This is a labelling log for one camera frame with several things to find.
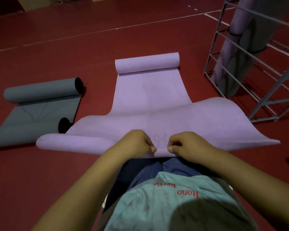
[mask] rolled yoga mat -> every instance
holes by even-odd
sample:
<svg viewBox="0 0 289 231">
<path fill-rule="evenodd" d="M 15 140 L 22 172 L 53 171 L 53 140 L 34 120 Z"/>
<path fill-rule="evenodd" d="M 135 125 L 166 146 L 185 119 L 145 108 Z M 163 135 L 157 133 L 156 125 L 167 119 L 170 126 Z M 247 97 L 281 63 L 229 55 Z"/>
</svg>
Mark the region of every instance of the rolled yoga mat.
<svg viewBox="0 0 289 231">
<path fill-rule="evenodd" d="M 0 147 L 34 143 L 48 133 L 66 133 L 83 91 L 80 78 L 6 89 L 4 98 L 18 105 L 0 127 Z"/>
<path fill-rule="evenodd" d="M 228 99 L 192 103 L 177 68 L 179 61 L 178 53 L 116 60 L 110 113 L 84 117 L 66 134 L 44 135 L 37 147 L 101 155 L 132 129 L 150 136 L 158 149 L 154 157 L 175 157 L 167 151 L 169 137 L 184 131 L 196 132 L 227 151 L 280 143 L 258 132 Z"/>
</svg>

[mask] red floor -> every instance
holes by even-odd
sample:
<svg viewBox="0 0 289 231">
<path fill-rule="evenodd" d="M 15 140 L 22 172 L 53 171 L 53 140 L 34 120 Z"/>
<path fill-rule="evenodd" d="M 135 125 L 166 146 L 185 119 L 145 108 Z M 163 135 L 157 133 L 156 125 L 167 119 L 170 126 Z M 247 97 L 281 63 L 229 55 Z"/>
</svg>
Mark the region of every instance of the red floor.
<svg viewBox="0 0 289 231">
<path fill-rule="evenodd" d="M 116 85 L 114 60 L 119 58 L 179 52 L 180 73 L 191 100 L 218 96 L 203 77 L 215 20 L 197 15 L 109 29 L 215 11 L 221 8 L 222 2 L 78 2 L 0 18 L 0 50 L 13 47 L 0 51 L 0 124 L 13 109 L 3 98 L 5 88 L 76 76 L 83 80 L 87 92 L 75 120 L 107 114 Z M 250 109 L 252 103 L 245 95 L 238 101 L 242 99 L 246 99 L 247 110 Z M 266 136 L 281 140 L 281 144 L 233 154 L 289 183 L 289 166 L 285 162 L 289 157 L 289 114 L 278 122 L 256 127 Z M 39 150 L 31 145 L 0 149 L 0 230 L 30 230 L 97 158 Z M 244 205 L 261 230 L 274 230 L 251 206 L 246 202 Z"/>
</svg>

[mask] metal frame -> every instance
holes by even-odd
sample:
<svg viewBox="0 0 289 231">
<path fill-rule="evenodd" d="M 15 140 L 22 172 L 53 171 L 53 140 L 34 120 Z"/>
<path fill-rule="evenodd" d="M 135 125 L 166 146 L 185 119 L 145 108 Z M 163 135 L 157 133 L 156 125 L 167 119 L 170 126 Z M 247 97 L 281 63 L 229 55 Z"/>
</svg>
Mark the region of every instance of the metal frame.
<svg viewBox="0 0 289 231">
<path fill-rule="evenodd" d="M 241 9 L 241 10 L 244 10 L 244 11 L 248 11 L 252 14 L 255 14 L 255 15 L 258 15 L 258 16 L 261 16 L 263 18 L 266 18 L 266 19 L 269 19 L 269 20 L 272 20 L 274 22 L 277 22 L 277 23 L 280 23 L 281 25 L 284 25 L 284 26 L 288 26 L 289 27 L 289 23 L 287 22 L 284 22 L 284 21 L 281 21 L 281 20 L 278 20 L 278 19 L 275 19 L 275 18 L 272 18 L 270 16 L 266 16 L 266 15 L 263 15 L 261 13 L 258 13 L 258 12 L 255 12 L 255 11 L 252 11 L 252 10 L 249 10 L 249 9 L 245 9 L 245 8 L 242 8 L 242 7 L 239 7 L 235 4 L 233 4 L 232 2 L 229 2 L 228 0 L 224 0 L 224 3 L 223 3 L 223 7 L 222 7 L 222 10 L 221 10 L 221 13 L 220 13 L 220 17 L 218 19 L 218 22 L 217 22 L 217 26 L 216 26 L 216 31 L 215 31 L 215 35 L 213 37 L 213 41 L 212 41 L 212 45 L 211 45 L 211 49 L 210 49 L 210 53 L 209 53 L 209 56 L 208 56 L 208 59 L 207 59 L 207 62 L 206 62 L 206 66 L 205 66 L 205 69 L 204 69 L 204 76 L 208 78 L 208 80 L 211 82 L 211 84 L 216 88 L 216 90 L 220 93 L 220 95 L 224 98 L 225 95 L 219 90 L 219 88 L 216 86 L 216 84 L 214 84 L 214 82 L 211 80 L 210 76 L 208 73 L 212 72 L 213 70 L 210 70 L 210 71 L 207 71 L 208 69 L 208 64 L 209 64 L 209 61 L 210 59 L 212 58 L 217 64 L 219 64 L 223 70 L 228 74 L 230 75 L 256 102 L 257 102 L 257 105 L 256 107 L 254 108 L 254 110 L 247 116 L 248 119 L 252 122 L 252 123 L 255 123 L 255 122 L 262 122 L 262 121 L 268 121 L 268 120 L 275 120 L 277 121 L 278 119 L 280 119 L 282 116 L 284 116 L 288 111 L 289 111 L 289 106 L 286 108 L 285 111 L 283 111 L 281 114 L 276 114 L 270 107 L 269 105 L 272 105 L 272 104 L 278 104 L 278 103 L 284 103 L 284 102 L 289 102 L 289 99 L 281 99 L 281 100 L 275 100 L 275 101 L 270 101 L 270 97 L 274 94 L 274 92 L 280 87 L 280 86 L 283 86 L 285 87 L 288 91 L 289 91 L 289 88 L 286 87 L 283 82 L 286 81 L 286 80 L 289 80 L 289 67 L 288 69 L 283 73 L 283 74 L 280 74 L 278 71 L 276 71 L 275 69 L 273 69 L 272 67 L 270 67 L 269 65 L 267 65 L 265 62 L 263 62 L 262 60 L 260 60 L 259 58 L 255 57 L 254 55 L 250 54 L 248 51 L 246 51 L 245 49 L 243 49 L 242 47 L 240 47 L 237 43 L 231 41 L 229 38 L 227 38 L 226 36 L 224 36 L 222 34 L 222 32 L 224 32 L 225 30 L 219 30 L 219 27 L 222 23 L 222 18 L 223 18 L 223 15 L 224 15 L 224 12 L 225 12 L 225 8 L 227 5 L 231 5 L 233 7 L 236 7 L 238 9 Z M 270 75 L 268 72 L 266 72 L 265 70 L 259 68 L 257 66 L 258 69 L 262 70 L 266 75 L 268 75 L 269 77 L 271 77 L 273 80 L 276 81 L 275 85 L 266 93 L 266 95 L 264 97 L 262 97 L 260 99 L 260 97 L 258 97 L 254 92 L 252 92 L 251 90 L 249 90 L 248 88 L 246 88 L 242 83 L 240 83 L 223 65 L 221 65 L 218 60 L 214 57 L 214 55 L 219 55 L 220 52 L 215 52 L 215 53 L 212 53 L 212 50 L 213 50 L 213 47 L 214 47 L 214 44 L 215 44 L 215 41 L 216 41 L 216 38 L 217 38 L 217 35 L 220 35 L 222 36 L 225 40 L 228 40 L 231 44 L 233 44 L 234 46 L 236 46 L 239 50 L 243 51 L 244 53 L 246 53 L 248 56 L 252 57 L 253 59 L 255 59 L 257 62 L 259 62 L 261 65 L 265 66 L 266 68 L 268 68 L 270 71 L 272 71 L 273 73 L 275 73 L 277 76 L 278 76 L 278 79 L 274 78 L 272 75 Z M 259 109 L 261 109 L 263 106 L 265 106 L 266 108 L 268 108 L 270 110 L 270 112 L 273 114 L 271 117 L 268 117 L 268 118 L 260 118 L 260 119 L 252 119 L 253 116 L 258 112 Z"/>
</svg>

